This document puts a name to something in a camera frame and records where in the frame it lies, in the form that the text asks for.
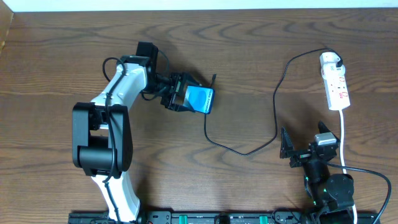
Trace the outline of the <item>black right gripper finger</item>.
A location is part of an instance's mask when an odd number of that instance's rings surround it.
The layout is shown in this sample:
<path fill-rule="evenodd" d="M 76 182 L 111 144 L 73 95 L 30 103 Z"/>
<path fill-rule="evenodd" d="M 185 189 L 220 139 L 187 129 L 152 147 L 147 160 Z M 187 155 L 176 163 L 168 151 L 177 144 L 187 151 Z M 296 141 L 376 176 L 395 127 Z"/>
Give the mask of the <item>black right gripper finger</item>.
<path fill-rule="evenodd" d="M 279 157 L 281 159 L 286 159 L 292 157 L 294 154 L 294 145 L 292 140 L 284 127 L 281 128 L 281 147 Z"/>
<path fill-rule="evenodd" d="M 330 131 L 330 130 L 327 128 L 327 126 L 324 124 L 323 121 L 319 121 L 319 122 L 318 122 L 318 130 L 319 130 L 319 133 L 320 133 L 320 134 L 332 133 L 332 135 L 335 137 L 335 139 L 336 139 L 336 140 L 339 140 L 339 138 L 338 138 L 335 134 L 333 134 L 332 131 Z"/>

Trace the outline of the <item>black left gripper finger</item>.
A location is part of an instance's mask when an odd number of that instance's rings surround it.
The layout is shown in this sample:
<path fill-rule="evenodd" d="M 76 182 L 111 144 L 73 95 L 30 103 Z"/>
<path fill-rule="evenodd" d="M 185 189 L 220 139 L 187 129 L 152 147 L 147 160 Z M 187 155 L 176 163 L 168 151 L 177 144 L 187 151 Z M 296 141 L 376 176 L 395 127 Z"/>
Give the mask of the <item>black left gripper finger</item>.
<path fill-rule="evenodd" d="M 177 105 L 177 112 L 184 112 L 184 111 L 190 111 L 190 112 L 193 112 L 193 113 L 196 112 L 196 110 L 191 105 L 184 106 L 184 105 L 178 104 Z"/>
<path fill-rule="evenodd" d="M 195 86 L 195 87 L 202 87 L 203 85 L 197 81 L 192 75 L 186 74 L 186 82 L 185 85 L 187 87 L 189 86 Z"/>

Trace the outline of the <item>blue Galaxy smartphone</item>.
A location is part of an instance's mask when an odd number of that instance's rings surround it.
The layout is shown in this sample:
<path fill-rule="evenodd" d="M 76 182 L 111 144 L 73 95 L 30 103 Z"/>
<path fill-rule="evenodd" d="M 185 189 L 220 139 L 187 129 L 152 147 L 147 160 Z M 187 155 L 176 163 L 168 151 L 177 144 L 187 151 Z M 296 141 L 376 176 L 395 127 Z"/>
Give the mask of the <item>blue Galaxy smartphone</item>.
<path fill-rule="evenodd" d="M 210 114 L 215 97 L 212 88 L 201 86 L 187 86 L 183 105 L 195 112 Z"/>

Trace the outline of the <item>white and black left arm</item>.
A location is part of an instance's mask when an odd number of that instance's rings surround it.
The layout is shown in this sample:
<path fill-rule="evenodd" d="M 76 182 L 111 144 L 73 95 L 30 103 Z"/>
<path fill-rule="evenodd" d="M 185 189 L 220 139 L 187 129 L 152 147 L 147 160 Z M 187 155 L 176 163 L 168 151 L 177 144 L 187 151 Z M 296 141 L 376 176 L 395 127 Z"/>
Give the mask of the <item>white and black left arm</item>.
<path fill-rule="evenodd" d="M 140 223 L 141 201 L 129 176 L 133 143 L 129 110 L 138 96 L 160 98 L 169 110 L 208 114 L 215 92 L 187 73 L 165 77 L 157 56 L 114 58 L 116 71 L 105 89 L 72 110 L 72 159 L 100 188 L 115 223 Z"/>

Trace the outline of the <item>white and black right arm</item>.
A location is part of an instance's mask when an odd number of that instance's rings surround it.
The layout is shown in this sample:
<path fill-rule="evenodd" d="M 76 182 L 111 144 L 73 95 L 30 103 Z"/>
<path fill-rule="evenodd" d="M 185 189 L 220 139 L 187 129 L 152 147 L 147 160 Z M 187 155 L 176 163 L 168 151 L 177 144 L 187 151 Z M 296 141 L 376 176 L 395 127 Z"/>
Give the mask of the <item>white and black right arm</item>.
<path fill-rule="evenodd" d="M 302 167 L 304 186 L 315 206 L 301 217 L 302 223 L 344 223 L 339 212 L 354 205 L 354 180 L 349 174 L 331 174 L 327 162 L 337 156 L 340 139 L 323 122 L 307 149 L 295 150 L 285 128 L 280 131 L 280 158 L 290 159 L 291 168 Z"/>

